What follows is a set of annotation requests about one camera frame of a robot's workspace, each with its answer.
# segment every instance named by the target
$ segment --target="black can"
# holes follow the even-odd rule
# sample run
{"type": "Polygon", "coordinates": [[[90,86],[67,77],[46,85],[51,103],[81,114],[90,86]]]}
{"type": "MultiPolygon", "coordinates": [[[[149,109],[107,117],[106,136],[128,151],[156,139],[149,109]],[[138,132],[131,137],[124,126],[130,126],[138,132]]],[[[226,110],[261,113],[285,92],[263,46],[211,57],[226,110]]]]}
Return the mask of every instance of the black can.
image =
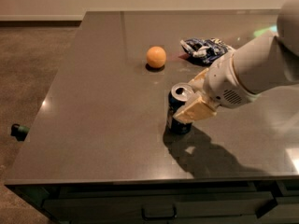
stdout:
{"type": "Polygon", "coordinates": [[[168,114],[167,127],[172,133],[186,134],[191,130],[191,123],[181,123],[174,119],[174,114],[185,105],[187,100],[193,95],[193,89],[186,83],[179,83],[171,89],[168,94],[168,114]]]}

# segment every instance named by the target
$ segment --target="speaker grille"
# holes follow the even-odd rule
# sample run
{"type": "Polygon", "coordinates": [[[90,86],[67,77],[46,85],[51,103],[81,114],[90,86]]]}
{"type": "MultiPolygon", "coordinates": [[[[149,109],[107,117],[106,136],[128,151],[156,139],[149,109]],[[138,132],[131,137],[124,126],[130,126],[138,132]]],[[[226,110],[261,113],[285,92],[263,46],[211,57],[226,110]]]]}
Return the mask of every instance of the speaker grille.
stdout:
{"type": "Polygon", "coordinates": [[[242,102],[242,98],[234,91],[225,90],[223,96],[231,104],[241,104],[242,102]]]}

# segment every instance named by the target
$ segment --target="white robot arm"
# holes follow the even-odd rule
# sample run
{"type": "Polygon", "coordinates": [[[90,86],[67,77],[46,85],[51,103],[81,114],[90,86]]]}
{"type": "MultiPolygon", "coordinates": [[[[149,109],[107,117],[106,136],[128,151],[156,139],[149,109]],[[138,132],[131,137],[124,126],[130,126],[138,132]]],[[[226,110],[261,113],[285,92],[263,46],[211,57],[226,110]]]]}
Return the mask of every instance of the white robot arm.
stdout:
{"type": "Polygon", "coordinates": [[[299,81],[299,0],[287,0],[278,32],[268,31],[216,60],[189,82],[195,94],[174,115],[182,123],[215,116],[219,105],[236,108],[263,91],[299,81]]]}

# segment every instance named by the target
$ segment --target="can lid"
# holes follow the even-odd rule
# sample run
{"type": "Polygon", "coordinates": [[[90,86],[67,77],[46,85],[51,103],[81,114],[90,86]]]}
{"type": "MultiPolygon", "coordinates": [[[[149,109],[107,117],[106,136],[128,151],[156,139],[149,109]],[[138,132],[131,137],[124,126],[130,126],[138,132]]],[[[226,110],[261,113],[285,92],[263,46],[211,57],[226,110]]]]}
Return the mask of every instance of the can lid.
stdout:
{"type": "Polygon", "coordinates": [[[171,89],[172,96],[181,101],[187,102],[189,98],[194,94],[192,87],[187,83],[178,83],[171,89]]]}

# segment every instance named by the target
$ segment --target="gray tabletop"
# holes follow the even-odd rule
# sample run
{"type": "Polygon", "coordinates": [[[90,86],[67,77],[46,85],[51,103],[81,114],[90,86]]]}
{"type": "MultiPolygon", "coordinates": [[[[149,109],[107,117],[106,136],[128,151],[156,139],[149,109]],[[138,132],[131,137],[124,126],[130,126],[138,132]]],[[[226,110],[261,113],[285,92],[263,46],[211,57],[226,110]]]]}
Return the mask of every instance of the gray tabletop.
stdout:
{"type": "Polygon", "coordinates": [[[276,18],[276,11],[87,13],[7,184],[298,176],[298,86],[220,108],[184,136],[165,129],[171,87],[203,69],[183,59],[179,41],[218,37],[238,48],[276,18]],[[145,68],[151,46],[167,53],[162,72],[145,68]]]}

